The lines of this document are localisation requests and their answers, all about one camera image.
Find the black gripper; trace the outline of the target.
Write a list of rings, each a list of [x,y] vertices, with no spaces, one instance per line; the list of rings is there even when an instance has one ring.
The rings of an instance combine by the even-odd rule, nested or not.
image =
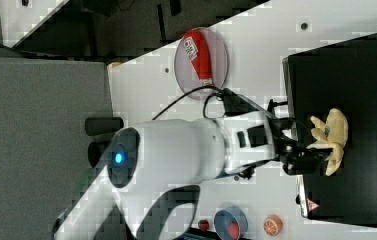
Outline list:
[[[288,175],[313,174],[330,155],[329,149],[306,149],[305,145],[283,133],[292,130],[298,123],[294,118],[271,119],[270,129],[275,147],[276,159],[282,163]]]

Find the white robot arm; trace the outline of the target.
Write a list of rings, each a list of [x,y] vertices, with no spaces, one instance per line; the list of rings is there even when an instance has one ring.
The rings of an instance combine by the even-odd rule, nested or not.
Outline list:
[[[136,240],[174,240],[192,225],[205,181],[280,161],[289,175],[309,174],[324,151],[284,135],[288,118],[264,111],[238,116],[153,120],[117,131],[94,179],[63,214],[53,240],[94,240],[113,209]]]

